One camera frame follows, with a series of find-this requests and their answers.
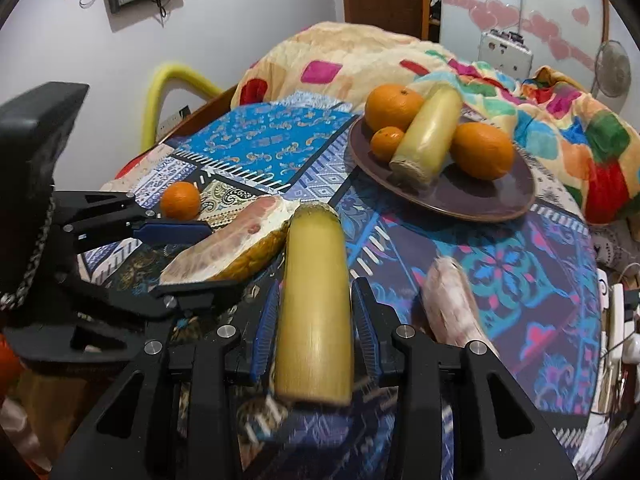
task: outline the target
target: silver bolt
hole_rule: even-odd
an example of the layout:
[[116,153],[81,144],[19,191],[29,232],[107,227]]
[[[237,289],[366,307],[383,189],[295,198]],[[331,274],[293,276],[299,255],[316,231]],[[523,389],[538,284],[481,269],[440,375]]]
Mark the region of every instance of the silver bolt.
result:
[[472,341],[469,344],[469,350],[476,355],[486,354],[486,345],[482,341]]
[[415,335],[415,328],[411,325],[400,325],[396,328],[396,334],[404,339],[411,339]]
[[233,325],[223,325],[218,329],[217,334],[220,337],[229,338],[233,337],[236,333],[236,327]]
[[175,296],[165,296],[164,297],[164,306],[167,308],[175,308],[178,305],[178,300],[175,299]]
[[156,355],[160,353],[161,350],[162,343],[155,339],[153,341],[147,341],[145,344],[145,354]]

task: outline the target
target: colorful blanket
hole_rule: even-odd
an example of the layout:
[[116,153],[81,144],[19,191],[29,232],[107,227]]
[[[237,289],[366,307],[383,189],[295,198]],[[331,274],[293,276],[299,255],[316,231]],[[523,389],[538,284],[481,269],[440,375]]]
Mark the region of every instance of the colorful blanket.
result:
[[638,133],[548,67],[520,84],[488,63],[458,60],[439,44],[367,25],[319,23],[252,66],[232,107],[310,91],[362,111],[380,84],[426,92],[442,79],[551,170],[589,222],[604,224],[640,210]]

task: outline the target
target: large orange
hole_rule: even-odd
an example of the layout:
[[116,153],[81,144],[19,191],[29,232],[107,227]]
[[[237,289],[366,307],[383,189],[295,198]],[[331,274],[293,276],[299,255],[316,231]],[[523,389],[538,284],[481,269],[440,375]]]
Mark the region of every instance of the large orange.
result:
[[188,182],[175,182],[160,197],[160,211],[165,218],[189,221],[200,212],[200,192]]
[[376,159],[384,164],[388,164],[398,149],[400,141],[404,137],[404,132],[395,126],[387,126],[371,137],[369,147]]
[[464,123],[456,128],[451,158],[462,171],[481,180],[495,180],[509,173],[515,157],[511,137],[484,123]]
[[386,84],[374,88],[364,107],[364,120],[374,132],[395,126],[406,131],[424,104],[418,92],[402,85]]

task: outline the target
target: table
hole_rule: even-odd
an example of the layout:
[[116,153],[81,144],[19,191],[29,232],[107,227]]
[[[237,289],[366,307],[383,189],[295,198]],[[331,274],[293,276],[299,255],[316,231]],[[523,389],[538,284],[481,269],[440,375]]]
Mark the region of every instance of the table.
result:
[[[201,218],[216,225],[229,220],[229,207],[258,194],[328,202],[344,228],[350,277],[367,277],[377,300],[417,327],[426,323],[420,282],[436,254],[453,256],[504,365],[573,458],[596,383],[600,307],[589,232],[568,193],[526,156],[537,198],[522,218],[477,224],[418,209],[354,166],[346,141],[356,117],[317,96],[315,108],[290,104],[236,108],[187,140],[171,141],[175,150],[132,187],[136,200],[152,208],[170,183],[193,182],[202,192]],[[129,239],[85,253],[82,264],[94,282],[140,294],[183,248],[153,250]],[[200,328],[183,320],[180,330],[179,338],[190,338]],[[232,393],[247,478],[383,477],[396,390],[378,388],[356,366],[350,407],[302,413],[273,399],[266,375],[255,388]],[[452,416],[445,402],[443,478],[452,478]]]

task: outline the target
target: purple plate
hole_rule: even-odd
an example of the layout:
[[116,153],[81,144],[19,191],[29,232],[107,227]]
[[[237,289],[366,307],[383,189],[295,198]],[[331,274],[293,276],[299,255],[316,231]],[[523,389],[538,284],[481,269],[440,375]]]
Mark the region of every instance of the purple plate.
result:
[[432,211],[473,222],[503,222],[524,215],[536,198],[533,175],[518,150],[511,171],[502,178],[475,179],[448,158],[437,179],[418,190],[399,182],[376,160],[369,149],[372,136],[363,119],[351,127],[349,149],[355,163],[389,191]]

